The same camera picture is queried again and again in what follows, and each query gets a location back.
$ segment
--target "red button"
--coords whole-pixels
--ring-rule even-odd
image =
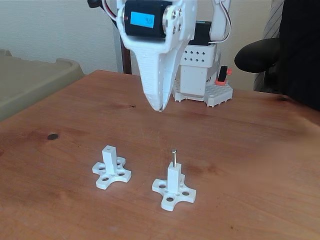
[[[226,74],[228,76],[232,75],[232,68],[228,68],[228,70],[226,71]]]

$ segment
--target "white stand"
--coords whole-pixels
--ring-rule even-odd
[[[97,162],[92,172],[99,174],[100,177],[96,181],[96,187],[106,190],[113,182],[121,181],[127,183],[131,178],[131,171],[124,169],[126,159],[117,157],[116,148],[114,146],[106,146],[102,150],[103,163]]]
[[[163,196],[161,207],[164,210],[173,211],[178,202],[195,202],[196,190],[187,187],[184,181],[185,175],[181,174],[181,164],[177,163],[176,167],[173,167],[173,162],[170,162],[168,167],[167,181],[154,180],[152,191]]]

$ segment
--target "beige wall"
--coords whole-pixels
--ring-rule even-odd
[[[0,0],[0,48],[25,60],[72,59],[86,74],[119,69],[113,24],[86,0]]]
[[[239,70],[234,64],[237,52],[245,45],[260,40],[269,17],[271,0],[233,0],[230,7],[232,33],[228,41],[219,44],[221,64],[233,69],[230,85],[235,89],[252,90],[254,74]],[[198,0],[197,20],[211,21],[211,0]],[[132,72],[138,75],[137,60],[132,56]]]
[[[270,5],[271,0],[232,0],[232,34],[219,48],[221,63],[233,68],[229,80],[234,88],[253,87],[253,74],[238,70],[234,57],[243,46],[261,39]],[[211,21],[212,12],[210,0],[198,0],[198,20]],[[0,48],[26,60],[72,59],[86,74],[122,69],[118,31],[105,13],[90,9],[86,0],[0,0],[0,33]],[[132,71],[139,74],[134,57]]]

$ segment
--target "white 3d printed part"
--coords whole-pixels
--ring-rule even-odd
[[[160,193],[163,196],[161,207],[167,211],[173,211],[175,205],[185,201],[194,203],[196,199],[196,190],[187,187],[184,183],[185,175],[181,174],[181,164],[170,162],[168,167],[168,179],[154,180],[152,191]]]
[[[102,150],[103,163],[97,162],[92,172],[99,174],[100,177],[96,181],[96,187],[99,189],[107,189],[113,182],[121,181],[127,183],[131,178],[131,171],[124,169],[126,159],[117,157],[116,148],[114,146],[106,146]]]

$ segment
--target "metal pin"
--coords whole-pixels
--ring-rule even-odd
[[[173,167],[175,168],[177,166],[177,150],[172,149],[172,162],[173,162]]]

